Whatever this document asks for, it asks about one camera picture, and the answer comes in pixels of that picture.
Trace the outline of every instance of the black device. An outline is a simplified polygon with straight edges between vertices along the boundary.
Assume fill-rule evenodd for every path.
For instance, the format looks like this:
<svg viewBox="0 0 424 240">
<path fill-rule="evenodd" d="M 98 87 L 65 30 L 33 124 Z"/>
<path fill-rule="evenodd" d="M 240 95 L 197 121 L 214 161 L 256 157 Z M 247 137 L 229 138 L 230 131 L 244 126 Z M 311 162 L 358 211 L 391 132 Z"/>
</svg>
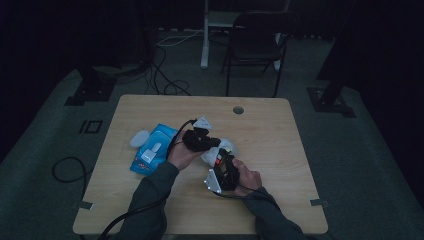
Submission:
<svg viewBox="0 0 424 240">
<path fill-rule="evenodd" d="M 220 148 L 213 171 L 219 186 L 224 191 L 234 191 L 239 183 L 240 173 L 233 164 L 234 155 Z"/>
<path fill-rule="evenodd" d="M 183 142 L 188 149 L 193 152 L 203 152 L 218 147 L 221 143 L 219 138 L 208 137 L 209 131 L 203 128 L 194 127 L 193 130 L 187 130 L 183 136 Z"/>
</svg>

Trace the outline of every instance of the white object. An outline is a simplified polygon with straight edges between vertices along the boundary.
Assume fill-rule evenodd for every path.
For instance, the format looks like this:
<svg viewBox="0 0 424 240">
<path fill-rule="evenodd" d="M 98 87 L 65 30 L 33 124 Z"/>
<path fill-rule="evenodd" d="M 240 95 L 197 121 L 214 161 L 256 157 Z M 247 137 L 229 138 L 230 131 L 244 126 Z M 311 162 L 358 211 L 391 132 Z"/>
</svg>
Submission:
<svg viewBox="0 0 424 240">
<path fill-rule="evenodd" d="M 144 151 L 144 153 L 141 155 L 141 158 L 150 164 L 153 158 L 155 158 L 156 153 L 159 150 L 160 146 L 162 146 L 161 143 L 155 143 L 152 149 L 147 149 L 146 151 Z"/>
<path fill-rule="evenodd" d="M 141 147 L 149 138 L 149 136 L 150 136 L 150 133 L 149 131 L 146 131 L 146 130 L 142 130 L 136 133 L 130 141 L 130 146 L 133 148 Z"/>
<path fill-rule="evenodd" d="M 155 158 L 156 153 L 153 152 L 150 149 L 146 149 L 146 151 L 144 151 L 144 153 L 141 155 L 141 158 L 146 161 L 148 164 L 150 164 L 153 160 L 153 158 Z"/>
<path fill-rule="evenodd" d="M 201 156 L 203 161 L 205 163 L 208 163 L 211 167 L 215 166 L 216 156 L 218 155 L 220 148 L 224 148 L 231 155 L 234 155 L 234 156 L 237 155 L 237 149 L 230 140 L 226 138 L 221 138 L 220 140 L 221 140 L 221 143 L 219 144 L 218 147 L 213 147 L 209 149 L 208 151 L 204 152 Z"/>
<path fill-rule="evenodd" d="M 194 127 L 197 128 L 203 128 L 203 129 L 212 129 L 213 126 L 208 122 L 208 120 L 206 120 L 205 116 L 202 116 L 201 118 L 199 118 L 194 124 Z"/>
<path fill-rule="evenodd" d="M 213 169 L 209 169 L 208 177 L 203 181 L 206 186 L 208 186 L 208 189 L 212 192 L 221 193 L 221 187 L 219 186 L 218 179 L 216 178 L 215 172 Z"/>
</svg>

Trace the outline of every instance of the gray sleeve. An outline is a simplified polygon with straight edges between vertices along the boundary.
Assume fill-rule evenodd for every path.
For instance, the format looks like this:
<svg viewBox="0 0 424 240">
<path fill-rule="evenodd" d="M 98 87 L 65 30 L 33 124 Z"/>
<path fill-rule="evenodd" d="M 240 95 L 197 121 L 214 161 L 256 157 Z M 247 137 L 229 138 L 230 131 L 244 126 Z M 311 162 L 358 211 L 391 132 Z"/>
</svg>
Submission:
<svg viewBox="0 0 424 240">
<path fill-rule="evenodd" d="M 152 175 L 143 178 L 134 192 L 128 211 L 147 206 L 167 196 L 179 171 L 171 163 L 159 165 Z M 161 239 L 167 227 L 165 202 L 124 220 L 119 233 L 111 239 Z"/>
<path fill-rule="evenodd" d="M 243 200 L 246 207 L 256 216 L 256 233 L 264 240 L 307 239 L 300 227 L 288 220 L 278 208 L 274 198 L 265 188 L 247 195 Z"/>
</svg>

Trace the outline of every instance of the hand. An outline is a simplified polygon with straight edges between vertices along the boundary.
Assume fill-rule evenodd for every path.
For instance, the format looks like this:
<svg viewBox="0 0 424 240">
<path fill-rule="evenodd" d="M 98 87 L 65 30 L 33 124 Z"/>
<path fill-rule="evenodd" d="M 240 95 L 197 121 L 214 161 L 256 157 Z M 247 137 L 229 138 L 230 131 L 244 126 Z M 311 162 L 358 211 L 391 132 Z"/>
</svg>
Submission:
<svg viewBox="0 0 424 240">
<path fill-rule="evenodd" d="M 184 170 L 186 167 L 188 167 L 188 165 L 190 165 L 193 159 L 195 159 L 196 157 L 200 156 L 203 153 L 203 152 L 193 152 L 189 150 L 185 146 L 184 142 L 182 142 L 182 138 L 184 134 L 185 134 L 185 131 L 181 131 L 168 157 L 168 162 L 174 164 L 174 166 L 177 167 L 179 171 Z"/>
<path fill-rule="evenodd" d="M 233 159 L 233 164 L 240 173 L 239 186 L 234 190 L 237 196 L 246 196 L 252 192 L 249 189 L 257 190 L 262 187 L 262 179 L 259 172 L 250 171 L 242 161 L 235 158 Z"/>
</svg>

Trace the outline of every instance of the hole in table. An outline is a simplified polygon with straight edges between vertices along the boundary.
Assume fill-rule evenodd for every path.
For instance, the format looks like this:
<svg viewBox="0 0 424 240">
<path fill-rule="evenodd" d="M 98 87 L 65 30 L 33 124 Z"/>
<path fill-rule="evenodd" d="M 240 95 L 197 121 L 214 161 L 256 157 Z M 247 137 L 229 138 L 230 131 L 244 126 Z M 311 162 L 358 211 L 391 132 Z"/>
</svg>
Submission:
<svg viewBox="0 0 424 240">
<path fill-rule="evenodd" d="M 233 112 L 237 115 L 240 115 L 244 113 L 244 109 L 240 106 L 236 106 L 233 108 Z"/>
</svg>

